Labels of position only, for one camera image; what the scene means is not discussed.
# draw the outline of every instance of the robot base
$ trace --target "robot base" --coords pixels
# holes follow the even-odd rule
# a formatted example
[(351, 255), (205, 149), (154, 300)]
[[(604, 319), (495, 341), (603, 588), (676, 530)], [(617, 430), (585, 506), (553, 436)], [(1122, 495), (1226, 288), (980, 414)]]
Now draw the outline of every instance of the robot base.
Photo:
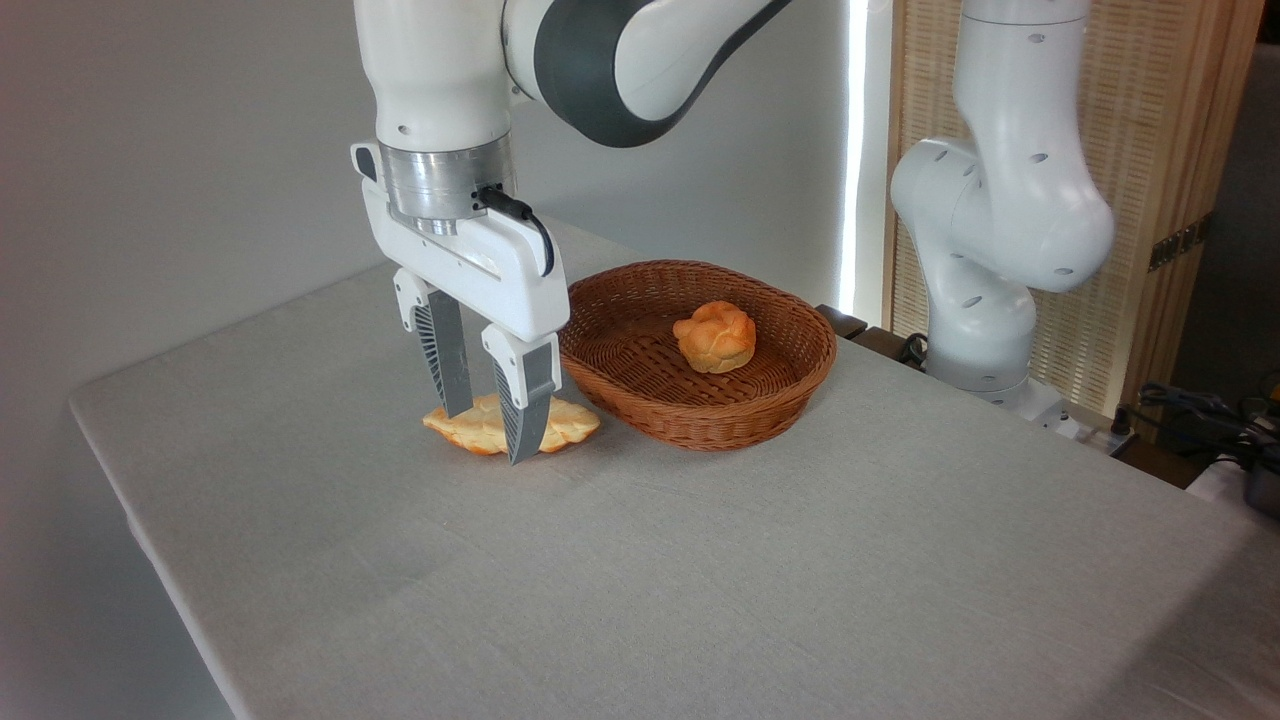
[(1025, 420), (1053, 430), (1060, 436), (1075, 439), (1080, 432), (1080, 424), (1066, 414), (1062, 396), (1039, 380), (1027, 378), (1007, 389), (972, 392), (972, 395), (992, 405), (1000, 405), (1006, 410), (1016, 413)]

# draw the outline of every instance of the flatbread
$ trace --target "flatbread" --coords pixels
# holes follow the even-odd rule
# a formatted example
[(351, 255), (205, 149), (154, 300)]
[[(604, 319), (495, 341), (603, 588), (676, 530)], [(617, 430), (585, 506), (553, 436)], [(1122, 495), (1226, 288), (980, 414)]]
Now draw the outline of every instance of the flatbread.
[[(475, 455), (506, 455), (507, 434), (502, 428), (502, 402), (498, 395), (485, 395), (472, 401), (471, 410), (453, 418), (444, 416), (444, 407), (436, 407), (422, 424), (444, 436), (453, 445)], [(573, 442), (582, 442), (596, 428), (600, 419), (581, 405), (552, 397), (547, 418), (547, 432), (538, 450), (556, 452)]]

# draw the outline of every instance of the woven panel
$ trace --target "woven panel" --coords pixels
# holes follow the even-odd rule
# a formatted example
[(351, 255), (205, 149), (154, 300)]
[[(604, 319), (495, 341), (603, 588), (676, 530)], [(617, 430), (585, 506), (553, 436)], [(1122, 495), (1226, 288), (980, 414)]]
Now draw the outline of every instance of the woven panel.
[[(1167, 113), (1178, 94), (1178, 49), (1188, 0), (1094, 0), (1080, 73), (1080, 136), (1093, 179), (1111, 204), (1116, 240), (1102, 270), (1065, 295), (1036, 292), (1039, 325), (1032, 374), (1070, 401), (1108, 413), (1119, 398), (1137, 299), (1134, 278), (1156, 237), (1151, 201), (1167, 154)], [(897, 155), (929, 136), (966, 137), (951, 96), (959, 6), (913, 0), (901, 32)], [(914, 246), (897, 223), (891, 329), (925, 332), (928, 304)]]

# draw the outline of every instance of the bun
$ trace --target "bun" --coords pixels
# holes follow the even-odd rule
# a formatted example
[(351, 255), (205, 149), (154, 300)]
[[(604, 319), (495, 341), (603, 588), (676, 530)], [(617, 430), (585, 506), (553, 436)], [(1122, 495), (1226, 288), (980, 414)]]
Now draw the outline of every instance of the bun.
[(671, 331), (680, 341), (680, 354), (699, 373), (736, 370), (755, 355), (755, 322), (732, 302), (708, 302)]
[[(422, 418), (422, 424), (475, 455), (507, 454), (502, 404), (497, 393), (475, 398), (470, 410), (458, 413), (453, 418), (445, 418), (444, 407), (436, 407)], [(556, 452), (571, 442), (582, 442), (599, 427), (600, 419), (586, 407), (552, 397), (547, 432), (543, 433), (543, 442), (538, 450)]]

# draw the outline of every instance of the black cable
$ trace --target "black cable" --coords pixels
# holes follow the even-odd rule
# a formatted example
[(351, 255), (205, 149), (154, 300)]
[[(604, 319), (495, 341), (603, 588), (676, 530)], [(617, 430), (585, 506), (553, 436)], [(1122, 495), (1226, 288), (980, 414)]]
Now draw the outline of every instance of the black cable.
[(924, 357), (928, 354), (929, 336), (924, 333), (911, 333), (906, 336), (906, 343), (902, 345), (902, 352), (899, 354), (899, 363), (915, 363), (916, 365), (924, 366)]
[(1238, 443), (1226, 445), (1226, 443), (1216, 442), (1216, 441), (1212, 441), (1212, 439), (1208, 439), (1208, 438), (1203, 438), (1203, 437), (1197, 437), (1197, 436), (1193, 436), (1193, 434), (1188, 434), (1188, 433), (1185, 433), (1185, 432), (1183, 432), (1183, 430), (1180, 430), (1178, 428), (1174, 428), (1172, 425), (1166, 425), (1165, 423), (1161, 423), (1160, 420), (1156, 420), (1155, 418), (1151, 418), (1148, 415), (1143, 415), (1142, 413), (1138, 413), (1133, 407), (1129, 407), (1129, 415), (1133, 416), (1133, 418), (1137, 418), (1137, 419), (1142, 420), (1143, 423), (1147, 423), (1148, 425), (1151, 425), (1151, 427), (1153, 427), (1156, 429), (1169, 432), (1169, 433), (1179, 437), (1183, 441), (1192, 442), (1192, 443), (1198, 443), (1198, 445), (1204, 446), (1207, 448), (1216, 450), (1221, 455), (1229, 455), (1229, 456), (1235, 457), (1235, 459), (1242, 460), (1242, 461), (1248, 461), (1248, 462), (1252, 464), (1252, 462), (1257, 462), (1260, 460), (1266, 460), (1268, 462), (1270, 461), (1275, 461), (1275, 460), (1280, 460), (1280, 457), (1271, 457), (1271, 456), (1275, 455), (1272, 452), (1263, 452), (1263, 451), (1254, 450), (1253, 445), (1244, 445), (1244, 446), (1238, 445)]
[(556, 268), (556, 245), (552, 242), (552, 233), (547, 232), (547, 225), (538, 219), (532, 208), (497, 187), (481, 187), (476, 191), (475, 199), (477, 201), (477, 210), (480, 208), (490, 208), (508, 218), (531, 223), (538, 228), (538, 232), (543, 236), (543, 250), (547, 252), (547, 268), (543, 269), (541, 277), (545, 278), (552, 274), (552, 270)]

